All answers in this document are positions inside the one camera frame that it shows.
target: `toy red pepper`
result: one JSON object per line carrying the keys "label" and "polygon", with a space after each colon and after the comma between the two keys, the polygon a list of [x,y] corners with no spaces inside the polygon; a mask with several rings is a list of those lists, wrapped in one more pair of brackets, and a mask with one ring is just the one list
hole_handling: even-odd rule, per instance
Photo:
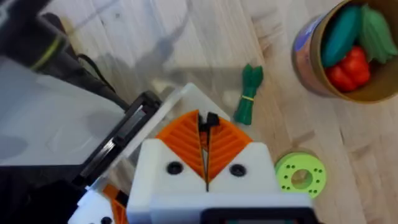
{"label": "toy red pepper", "polygon": [[371,77],[366,54],[354,46],[337,65],[326,69],[329,81],[340,91],[353,91],[367,83]]}

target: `black screw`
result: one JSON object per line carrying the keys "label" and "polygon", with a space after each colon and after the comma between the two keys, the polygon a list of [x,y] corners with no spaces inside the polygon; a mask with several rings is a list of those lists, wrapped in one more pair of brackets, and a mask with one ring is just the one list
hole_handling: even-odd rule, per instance
{"label": "black screw", "polygon": [[166,170],[170,175],[177,175],[182,172],[183,167],[181,162],[173,161],[167,165]]}
{"label": "black screw", "polygon": [[229,168],[229,171],[235,177],[243,177],[244,175],[246,175],[246,168],[241,164],[233,164]]}
{"label": "black screw", "polygon": [[101,224],[111,224],[112,223],[112,219],[110,217],[103,217],[101,219]]}

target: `wooden floor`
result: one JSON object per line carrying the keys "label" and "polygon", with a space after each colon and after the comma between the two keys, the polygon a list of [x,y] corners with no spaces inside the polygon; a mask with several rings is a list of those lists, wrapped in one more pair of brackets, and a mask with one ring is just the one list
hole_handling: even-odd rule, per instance
{"label": "wooden floor", "polygon": [[54,0],[73,48],[99,65],[117,92],[160,93],[193,82],[228,114],[240,72],[262,65],[251,135],[274,161],[298,147],[326,165],[315,199],[325,223],[398,220],[398,98],[358,105],[322,98],[298,81],[292,42],[313,16],[338,0]]}

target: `white plastic panel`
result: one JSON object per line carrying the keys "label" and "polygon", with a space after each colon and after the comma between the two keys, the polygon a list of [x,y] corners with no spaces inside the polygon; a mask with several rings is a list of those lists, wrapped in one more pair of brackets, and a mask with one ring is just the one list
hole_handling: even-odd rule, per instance
{"label": "white plastic panel", "polygon": [[105,98],[0,60],[0,166],[81,164],[124,117]]}
{"label": "white plastic panel", "polygon": [[[229,168],[241,164],[246,175],[236,177]],[[209,184],[212,193],[271,194],[279,192],[274,164],[268,148],[260,142],[248,144]]]}
{"label": "white plastic panel", "polygon": [[[183,171],[170,175],[166,167],[180,162]],[[153,198],[178,195],[201,195],[206,192],[205,181],[161,140],[148,139],[141,153],[126,208],[130,223],[150,222],[150,202]]]}
{"label": "white plastic panel", "polygon": [[156,197],[151,205],[152,223],[200,223],[207,208],[312,208],[307,194],[215,194]]}

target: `teal toy vegetable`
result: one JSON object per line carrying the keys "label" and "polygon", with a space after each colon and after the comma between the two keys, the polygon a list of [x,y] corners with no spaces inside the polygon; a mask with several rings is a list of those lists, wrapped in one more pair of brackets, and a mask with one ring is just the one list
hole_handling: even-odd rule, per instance
{"label": "teal toy vegetable", "polygon": [[328,25],[322,41],[321,58],[325,68],[336,65],[351,50],[361,29],[358,6],[344,7]]}
{"label": "teal toy vegetable", "polygon": [[393,56],[398,55],[390,27],[384,16],[367,4],[361,8],[362,26],[359,33],[359,43],[366,51],[368,61],[376,59],[386,63]]}
{"label": "teal toy vegetable", "polygon": [[253,68],[247,64],[243,68],[243,93],[241,101],[239,102],[238,109],[234,114],[234,119],[238,123],[245,125],[251,124],[252,108],[254,104],[254,96],[256,95],[257,89],[261,85],[264,78],[262,73],[262,67]]}

